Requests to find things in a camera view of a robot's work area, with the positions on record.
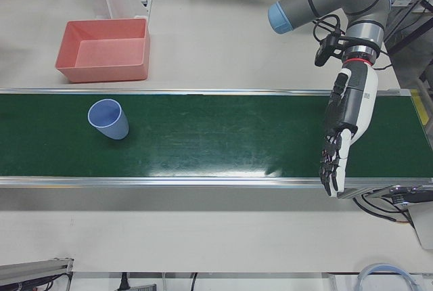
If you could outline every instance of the robotic fingers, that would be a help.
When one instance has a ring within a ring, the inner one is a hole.
[[[337,76],[325,112],[325,141],[319,171],[329,196],[344,191],[350,145],[370,124],[377,90],[378,76],[362,60],[348,60]]]

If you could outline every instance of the green conveyor belt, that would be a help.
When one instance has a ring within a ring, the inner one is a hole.
[[[87,122],[99,99],[130,123],[114,141]],[[0,94],[0,176],[317,177],[327,97]],[[347,177],[433,177],[410,97],[379,97]]]

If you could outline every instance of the pink tray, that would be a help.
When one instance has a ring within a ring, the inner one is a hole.
[[[55,68],[73,83],[144,80],[149,46],[144,18],[68,22]]]

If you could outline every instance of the wire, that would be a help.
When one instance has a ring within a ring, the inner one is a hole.
[[[193,276],[193,278],[192,278],[191,291],[194,291],[194,286],[195,286],[195,284],[196,284],[197,275],[198,275],[198,272],[195,272],[195,273],[194,273],[194,276]]]
[[[398,210],[398,211],[385,210],[384,208],[380,208],[379,206],[374,205],[373,203],[371,203],[369,200],[367,200],[365,198],[364,194],[361,195],[361,198],[363,199],[363,201],[365,203],[367,203],[368,205],[370,205],[372,208],[375,208],[376,210],[379,210],[379,211],[382,211],[382,212],[385,212],[385,213],[401,213],[401,210]]]
[[[335,19],[336,20],[336,24],[333,25],[333,24],[330,24],[329,22],[325,21],[326,19],[329,19],[329,18]],[[316,41],[320,42],[321,39],[319,39],[319,37],[317,37],[317,33],[316,33],[317,27],[325,29],[325,30],[327,30],[329,32],[336,32],[337,30],[340,30],[341,21],[340,21],[340,17],[338,17],[336,14],[330,14],[330,15],[326,15],[326,16],[320,18],[320,19],[316,19],[315,21],[313,21],[313,24],[314,24],[314,27],[313,27],[313,36],[314,36],[314,38],[315,38]],[[323,27],[321,24],[325,24],[325,25],[329,26],[332,30]]]
[[[387,66],[384,66],[383,68],[373,68],[373,69],[376,71],[381,71],[381,70],[386,70],[386,69],[390,68],[391,66],[392,66],[392,64],[389,64]]]
[[[369,215],[373,215],[373,216],[375,216],[377,218],[385,219],[385,220],[388,220],[388,221],[391,221],[391,222],[394,222],[394,223],[410,223],[409,221],[400,221],[400,220],[397,220],[395,218],[388,217],[386,215],[380,215],[379,213],[373,212],[373,211],[369,210],[368,208],[365,208],[363,205],[361,205],[358,202],[358,200],[356,198],[353,198],[352,200],[362,211],[368,213]]]
[[[409,27],[412,27],[413,25],[415,25],[417,22],[419,22],[419,20],[422,18],[422,16],[424,16],[424,14],[426,13],[427,8],[424,8],[424,10],[422,11],[422,13],[417,17],[417,19],[415,19],[414,22],[410,23],[409,25],[403,27],[402,29],[399,29],[397,32],[395,32],[395,34],[397,34],[398,32],[403,32],[405,29],[408,29]]]
[[[48,290],[50,290],[50,289],[53,287],[53,285],[54,285],[54,281],[49,282],[49,283],[47,284],[47,287],[45,288],[44,291],[48,291]]]
[[[396,208],[397,210],[401,211],[402,216],[404,216],[406,218],[406,220],[408,220],[408,222],[411,224],[412,228],[415,229],[415,225],[413,224],[413,220],[409,214],[409,210],[402,210],[401,208],[399,208],[398,206],[396,206],[394,203],[392,203],[391,201],[385,199],[385,198],[381,198],[381,200],[391,204],[394,208]]]

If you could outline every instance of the plastic cup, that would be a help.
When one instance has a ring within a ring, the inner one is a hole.
[[[114,99],[102,99],[94,103],[87,113],[92,127],[107,137],[121,140],[128,135],[129,124],[122,106]]]

